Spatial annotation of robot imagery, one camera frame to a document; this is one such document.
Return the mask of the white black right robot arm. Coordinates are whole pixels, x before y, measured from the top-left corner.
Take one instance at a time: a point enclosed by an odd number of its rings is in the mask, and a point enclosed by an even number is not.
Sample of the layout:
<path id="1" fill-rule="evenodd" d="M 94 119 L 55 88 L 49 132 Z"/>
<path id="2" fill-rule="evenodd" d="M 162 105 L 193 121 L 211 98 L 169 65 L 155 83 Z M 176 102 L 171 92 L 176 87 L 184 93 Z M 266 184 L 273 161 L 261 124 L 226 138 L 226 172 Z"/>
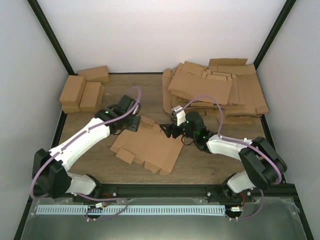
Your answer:
<path id="1" fill-rule="evenodd" d="M 221 194 L 229 202 L 248 189 L 267 190 L 280 184 L 288 167 L 271 144 L 263 137 L 236 139 L 208 130 L 197 112 L 173 113 L 169 124 L 160 129 L 170 138 L 192 139 L 198 150 L 208 154 L 224 155 L 241 161 L 244 171 L 235 173 L 221 184 Z"/>

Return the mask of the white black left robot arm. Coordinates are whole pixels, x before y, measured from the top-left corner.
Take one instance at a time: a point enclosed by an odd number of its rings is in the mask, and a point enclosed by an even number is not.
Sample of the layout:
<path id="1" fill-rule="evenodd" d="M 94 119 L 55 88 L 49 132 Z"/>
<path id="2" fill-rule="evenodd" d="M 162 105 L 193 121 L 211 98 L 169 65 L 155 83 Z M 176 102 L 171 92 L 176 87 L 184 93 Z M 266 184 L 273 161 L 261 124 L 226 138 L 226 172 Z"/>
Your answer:
<path id="1" fill-rule="evenodd" d="M 100 109 L 89 123 L 78 133 L 60 145 L 46 151 L 38 150 L 34 155 L 30 196 L 35 186 L 43 191 L 43 197 L 60 198 L 64 194 L 73 194 L 91 202 L 97 202 L 102 196 L 101 185 L 89 174 L 70 173 L 72 165 L 89 149 L 110 135 L 120 134 L 124 130 L 136 132 L 139 127 L 140 99 L 123 95 L 119 103 Z"/>

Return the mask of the brown cardboard box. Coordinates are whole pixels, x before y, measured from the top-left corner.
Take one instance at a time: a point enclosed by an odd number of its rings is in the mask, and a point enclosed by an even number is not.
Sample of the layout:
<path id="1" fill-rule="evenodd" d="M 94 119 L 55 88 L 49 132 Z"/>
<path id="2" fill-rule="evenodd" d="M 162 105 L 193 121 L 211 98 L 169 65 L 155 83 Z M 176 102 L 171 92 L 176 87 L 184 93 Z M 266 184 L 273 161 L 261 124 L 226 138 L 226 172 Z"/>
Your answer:
<path id="1" fill-rule="evenodd" d="M 136 132 L 124 130 L 110 150 L 128 163 L 144 165 L 152 173 L 168 175 L 172 172 L 183 147 L 181 136 L 168 138 L 154 120 L 141 116 Z"/>

